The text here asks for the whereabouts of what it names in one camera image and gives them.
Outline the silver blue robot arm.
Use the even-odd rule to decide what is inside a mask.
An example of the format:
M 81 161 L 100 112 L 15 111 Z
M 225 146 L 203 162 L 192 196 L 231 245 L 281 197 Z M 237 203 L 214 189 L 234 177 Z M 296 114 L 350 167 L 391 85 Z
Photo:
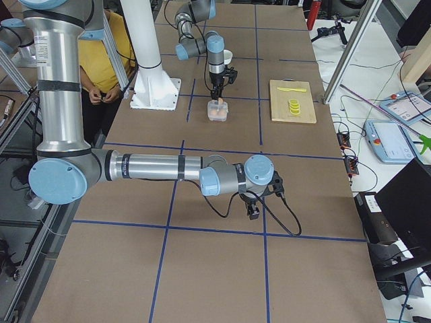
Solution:
M 273 162 L 253 155 L 244 164 L 228 164 L 220 155 L 121 154 L 96 149 L 84 140 L 81 109 L 78 38 L 96 21 L 105 18 L 103 1 L 20 1 L 24 23 L 34 34 L 37 90 L 42 110 L 43 140 L 38 161 L 29 173 L 32 191 L 48 203 L 66 205 L 80 199 L 98 182 L 140 179 L 153 182 L 185 181 L 200 188 L 207 204 L 226 218 L 232 199 L 239 195 L 250 219 L 259 216 L 262 196 L 274 194 L 289 208 L 283 180 Z M 163 70 L 150 1 L 121 1 L 131 36 L 138 70 L 133 103 L 138 108 L 174 110 L 180 79 Z M 219 213 L 207 196 L 233 193 L 226 215 Z
M 211 98 L 222 101 L 222 92 L 226 84 L 235 82 L 238 71 L 229 67 L 230 60 L 225 57 L 224 38 L 215 31 L 208 31 L 196 38 L 192 34 L 192 27 L 216 16 L 215 1 L 190 1 L 177 11 L 174 19 L 178 31 L 178 44 L 175 47 L 179 60 L 187 60 L 205 54 L 207 57 L 209 88 Z

